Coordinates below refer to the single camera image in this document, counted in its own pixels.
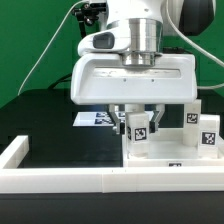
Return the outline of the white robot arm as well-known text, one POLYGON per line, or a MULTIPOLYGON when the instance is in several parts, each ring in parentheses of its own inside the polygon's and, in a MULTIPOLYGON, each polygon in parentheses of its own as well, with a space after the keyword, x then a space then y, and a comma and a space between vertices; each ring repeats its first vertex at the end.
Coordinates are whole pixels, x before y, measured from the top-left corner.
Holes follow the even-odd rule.
POLYGON ((166 104, 197 98, 196 59, 190 53, 164 50, 163 38, 201 34, 214 20, 216 0, 89 0, 83 17, 99 17, 100 31, 78 45, 71 99, 80 105, 105 104, 115 131, 125 126, 117 105, 156 105, 158 126, 166 104))

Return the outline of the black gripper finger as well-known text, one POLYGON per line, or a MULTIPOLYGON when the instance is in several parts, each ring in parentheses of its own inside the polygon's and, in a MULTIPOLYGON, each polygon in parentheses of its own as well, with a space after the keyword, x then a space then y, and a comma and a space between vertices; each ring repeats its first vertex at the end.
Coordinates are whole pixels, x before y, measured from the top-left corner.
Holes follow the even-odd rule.
POLYGON ((109 117, 111 118, 114 126, 113 126, 113 130, 116 132, 116 134, 120 134, 120 120, 116 114, 116 105, 115 104, 109 104, 108 106, 108 113, 109 113, 109 117))
POLYGON ((153 116, 149 122, 149 132, 155 133, 158 131, 160 120, 165 113, 164 104, 156 104, 153 106, 153 116))

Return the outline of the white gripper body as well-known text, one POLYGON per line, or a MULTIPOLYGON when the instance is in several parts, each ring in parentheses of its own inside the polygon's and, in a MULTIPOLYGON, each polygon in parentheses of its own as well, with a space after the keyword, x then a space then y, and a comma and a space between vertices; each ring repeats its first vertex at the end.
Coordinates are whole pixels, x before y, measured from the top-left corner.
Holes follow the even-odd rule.
POLYGON ((153 67, 124 66, 117 54, 87 54, 76 63, 71 99, 92 104, 184 104, 197 98, 195 59, 164 54, 153 67))

